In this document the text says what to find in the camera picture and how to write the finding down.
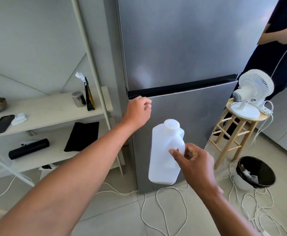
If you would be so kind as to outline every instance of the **metal canister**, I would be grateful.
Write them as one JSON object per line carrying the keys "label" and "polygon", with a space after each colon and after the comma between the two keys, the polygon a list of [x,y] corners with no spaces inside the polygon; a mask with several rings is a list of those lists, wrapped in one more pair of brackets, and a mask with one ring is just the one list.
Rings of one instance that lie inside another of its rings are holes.
{"label": "metal canister", "polygon": [[81,108],[86,105],[86,100],[81,91],[73,92],[71,95],[77,107]]}

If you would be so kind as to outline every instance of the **electric fan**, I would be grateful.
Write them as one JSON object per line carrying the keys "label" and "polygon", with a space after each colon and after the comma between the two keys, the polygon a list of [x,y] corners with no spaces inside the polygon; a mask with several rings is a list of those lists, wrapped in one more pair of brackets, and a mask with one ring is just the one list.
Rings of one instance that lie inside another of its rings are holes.
{"label": "electric fan", "polygon": [[274,90],[272,79],[265,72],[251,69],[240,76],[239,87],[233,92],[233,98],[238,103],[231,106],[231,110],[239,117],[254,119],[259,117],[263,110],[264,99]]}

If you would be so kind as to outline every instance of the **smartphone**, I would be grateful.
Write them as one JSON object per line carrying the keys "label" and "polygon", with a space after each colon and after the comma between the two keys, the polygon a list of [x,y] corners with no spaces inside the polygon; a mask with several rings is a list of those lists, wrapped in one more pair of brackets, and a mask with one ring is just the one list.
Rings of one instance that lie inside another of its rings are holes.
{"label": "smartphone", "polygon": [[15,115],[8,115],[0,118],[0,133],[3,133],[7,130],[14,118]]}

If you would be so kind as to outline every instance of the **stainless steel refrigerator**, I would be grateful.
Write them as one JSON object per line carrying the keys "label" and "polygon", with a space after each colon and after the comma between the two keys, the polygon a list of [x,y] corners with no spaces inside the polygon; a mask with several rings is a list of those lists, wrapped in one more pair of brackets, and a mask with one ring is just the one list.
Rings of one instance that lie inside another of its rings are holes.
{"label": "stainless steel refrigerator", "polygon": [[140,192],[164,187],[148,179],[152,128],[176,119],[205,147],[277,1],[117,0],[128,97],[152,99],[132,136]]}

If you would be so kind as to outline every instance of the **wooden stool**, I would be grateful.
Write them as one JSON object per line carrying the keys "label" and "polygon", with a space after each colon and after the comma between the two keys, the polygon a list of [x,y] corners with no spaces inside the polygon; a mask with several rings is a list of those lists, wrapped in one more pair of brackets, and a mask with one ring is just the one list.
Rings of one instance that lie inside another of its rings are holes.
{"label": "wooden stool", "polygon": [[[264,121],[267,119],[267,115],[263,114],[263,113],[260,113],[259,117],[258,118],[255,118],[255,119],[246,119],[246,118],[241,118],[241,117],[238,117],[236,116],[232,110],[231,110],[231,105],[232,103],[234,103],[233,101],[233,98],[230,98],[226,104],[226,109],[224,111],[224,113],[222,114],[221,118],[219,119],[216,127],[214,128],[211,136],[213,134],[216,134],[216,133],[220,133],[220,135],[218,136],[218,138],[214,141],[211,139],[211,137],[209,138],[209,141],[216,147],[216,149],[218,149],[218,151],[220,151],[220,156],[219,158],[217,159],[217,161],[215,162],[214,164],[214,169],[216,170],[221,161],[224,159],[225,157],[225,154],[229,151],[232,151],[232,150],[235,150],[237,149],[232,161],[235,161],[237,159],[237,157],[240,155],[244,145],[246,144],[248,138],[250,138],[250,136],[252,135],[255,127],[257,126],[257,124],[260,122],[260,121]],[[225,116],[228,114],[228,113],[231,113],[232,116],[229,117],[229,118],[225,118]],[[235,119],[238,118],[240,119],[240,122],[237,123],[235,121]],[[225,124],[224,128],[220,126],[221,123],[224,123],[226,122],[227,123]],[[247,121],[251,121],[252,123],[250,124],[249,128],[248,129],[245,129],[244,126],[245,126],[245,123]],[[231,126],[232,123],[235,123],[237,125],[235,131],[233,132],[233,134],[230,136],[226,131],[228,130],[228,128]],[[244,138],[243,140],[241,141],[241,143],[238,143],[236,141],[236,138],[240,135],[244,135]],[[229,140],[227,142],[227,144],[224,146],[224,148],[221,150],[217,144],[220,142],[220,140],[223,138],[223,136],[226,135],[229,137]],[[231,144],[232,143],[235,143],[237,146],[236,147],[232,147],[230,148]]]}

